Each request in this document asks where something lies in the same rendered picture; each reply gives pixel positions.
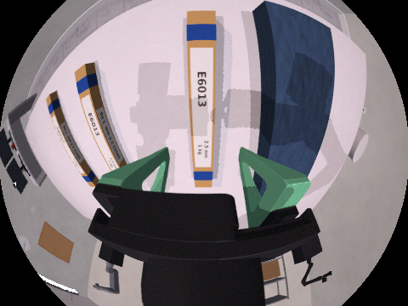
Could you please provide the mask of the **tan box with white label and blue band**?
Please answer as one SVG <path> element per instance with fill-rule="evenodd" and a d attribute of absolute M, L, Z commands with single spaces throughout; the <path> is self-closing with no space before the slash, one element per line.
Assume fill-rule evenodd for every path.
<path fill-rule="evenodd" d="M 212 187 L 216 101 L 216 11 L 187 11 L 190 134 L 195 187 Z"/>

